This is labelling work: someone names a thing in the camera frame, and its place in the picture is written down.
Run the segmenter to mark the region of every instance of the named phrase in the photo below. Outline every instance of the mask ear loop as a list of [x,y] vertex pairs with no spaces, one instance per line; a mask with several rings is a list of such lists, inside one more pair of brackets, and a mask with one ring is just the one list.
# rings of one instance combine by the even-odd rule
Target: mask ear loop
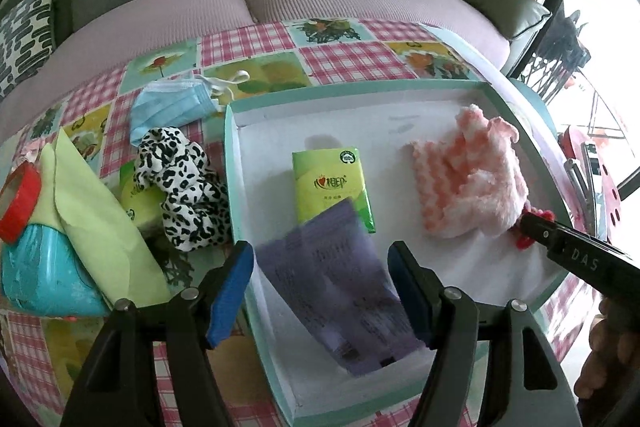
[[226,92],[231,96],[231,100],[235,100],[234,92],[229,86],[237,86],[250,79],[249,73],[244,70],[236,71],[236,74],[230,80],[224,78],[207,78],[201,74],[195,74],[193,78],[204,81],[211,89],[211,96],[222,96]]

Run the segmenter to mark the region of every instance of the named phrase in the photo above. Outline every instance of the pink fluffy cloth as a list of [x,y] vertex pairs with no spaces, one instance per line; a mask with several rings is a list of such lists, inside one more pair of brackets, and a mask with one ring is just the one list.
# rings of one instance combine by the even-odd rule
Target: pink fluffy cloth
[[473,229],[495,237],[516,223],[529,194],[511,146],[518,130],[487,120],[477,105],[460,110],[456,123],[451,140],[412,142],[424,227],[443,238]]

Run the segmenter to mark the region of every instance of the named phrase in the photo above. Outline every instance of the patterned throw pillow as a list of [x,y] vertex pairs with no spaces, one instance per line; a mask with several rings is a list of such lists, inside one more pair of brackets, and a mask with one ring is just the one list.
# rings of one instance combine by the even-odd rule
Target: patterned throw pillow
[[0,22],[0,101],[53,52],[52,0],[23,0]]

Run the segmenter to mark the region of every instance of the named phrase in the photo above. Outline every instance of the yellow-green cloth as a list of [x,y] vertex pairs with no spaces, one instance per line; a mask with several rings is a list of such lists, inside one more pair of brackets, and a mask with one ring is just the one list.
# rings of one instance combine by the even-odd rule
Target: yellow-green cloth
[[65,233],[54,202],[56,152],[49,143],[47,143],[40,152],[39,168],[42,188],[40,189],[36,207],[33,209],[33,214],[31,214],[29,219],[29,224],[46,225],[46,227],[51,227],[61,233]]
[[42,150],[42,158],[43,188],[53,179],[53,195],[45,191],[39,222],[51,223],[51,216],[58,214],[64,233],[108,303],[127,298],[144,307],[168,301],[171,295],[162,270],[140,232],[62,129],[53,147]]

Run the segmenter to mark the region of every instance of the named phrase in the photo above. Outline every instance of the metal screw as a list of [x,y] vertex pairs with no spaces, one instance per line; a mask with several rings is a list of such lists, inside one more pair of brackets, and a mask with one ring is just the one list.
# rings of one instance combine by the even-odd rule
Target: metal screw
[[131,301],[129,299],[118,299],[113,305],[113,307],[116,308],[119,312],[127,311],[129,309],[129,306],[131,306]]
[[447,299],[451,299],[452,301],[457,301],[462,298],[462,292],[458,288],[454,288],[453,286],[449,286],[448,288],[444,288],[444,295]]
[[526,302],[522,302],[518,299],[513,299],[513,301],[511,301],[511,307],[516,310],[517,312],[525,312],[527,311],[527,303]]
[[193,286],[190,288],[185,288],[180,292],[180,297],[182,297],[186,301],[193,301],[198,298],[199,292],[197,288]]

